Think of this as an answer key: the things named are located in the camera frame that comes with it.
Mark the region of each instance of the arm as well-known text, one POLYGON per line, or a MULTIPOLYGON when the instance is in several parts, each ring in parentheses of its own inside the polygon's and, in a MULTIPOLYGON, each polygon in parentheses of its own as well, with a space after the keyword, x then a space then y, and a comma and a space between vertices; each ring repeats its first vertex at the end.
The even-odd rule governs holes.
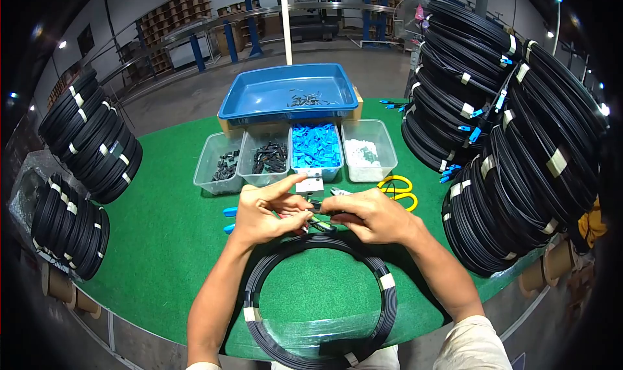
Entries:
POLYGON ((323 212, 343 210, 331 219, 364 243, 399 243, 422 272, 433 294, 455 323, 484 315, 478 291, 463 266, 429 233, 422 219, 407 212, 378 188, 324 199, 323 212))
POLYGON ((234 312, 242 273, 253 248, 299 229, 312 216, 313 206, 288 190, 306 174, 292 175, 273 185, 245 185, 240 192, 236 226, 219 260, 208 274, 188 314, 188 366, 197 362, 219 364, 219 349, 234 312), (278 219, 272 211, 292 215, 278 219))

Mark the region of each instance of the person's left hand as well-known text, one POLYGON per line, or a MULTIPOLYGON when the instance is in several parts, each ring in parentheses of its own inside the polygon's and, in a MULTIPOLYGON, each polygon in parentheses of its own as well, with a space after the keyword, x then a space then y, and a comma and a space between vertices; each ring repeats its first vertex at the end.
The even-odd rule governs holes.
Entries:
POLYGON ((229 236, 230 241, 252 247, 305 225, 305 221, 313 216, 312 212, 305 210, 313 208, 313 205, 300 195, 292 195, 288 191, 306 177, 307 174, 292 174, 265 187, 243 186, 238 200, 236 226, 229 236), (273 210, 291 217, 279 219, 272 213, 273 210))

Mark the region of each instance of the person's right hand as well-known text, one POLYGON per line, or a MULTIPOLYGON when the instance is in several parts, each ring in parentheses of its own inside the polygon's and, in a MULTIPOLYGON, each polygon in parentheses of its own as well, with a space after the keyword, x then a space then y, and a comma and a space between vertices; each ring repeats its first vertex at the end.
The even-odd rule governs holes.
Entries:
POLYGON ((364 243, 405 245, 419 235, 427 234, 422 219, 405 210, 377 187, 346 196, 325 198, 323 213, 343 210, 331 222, 342 224, 364 243))

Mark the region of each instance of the blue plastic tray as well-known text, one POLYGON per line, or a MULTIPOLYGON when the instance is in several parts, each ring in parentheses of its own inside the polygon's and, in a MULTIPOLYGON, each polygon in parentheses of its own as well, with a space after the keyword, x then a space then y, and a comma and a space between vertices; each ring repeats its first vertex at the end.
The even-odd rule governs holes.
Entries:
POLYGON ((232 125, 297 118, 346 117, 358 106, 346 72, 338 63, 268 67, 238 74, 219 117, 232 125), (317 94, 329 104, 289 107, 292 96, 317 94))

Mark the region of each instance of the blue pliers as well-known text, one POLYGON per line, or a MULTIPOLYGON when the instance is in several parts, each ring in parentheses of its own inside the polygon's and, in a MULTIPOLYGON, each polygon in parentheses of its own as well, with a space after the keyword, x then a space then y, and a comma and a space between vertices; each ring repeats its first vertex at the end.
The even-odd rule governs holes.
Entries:
MULTIPOLYGON (((238 213, 237 206, 232 206, 231 208, 223 209, 223 215, 225 215, 226 218, 235 218, 237 213, 238 213)), ((226 234, 230 235, 232 231, 234 230, 235 226, 236 226, 236 223, 230 224, 229 226, 225 226, 223 227, 223 231, 225 231, 226 234)))

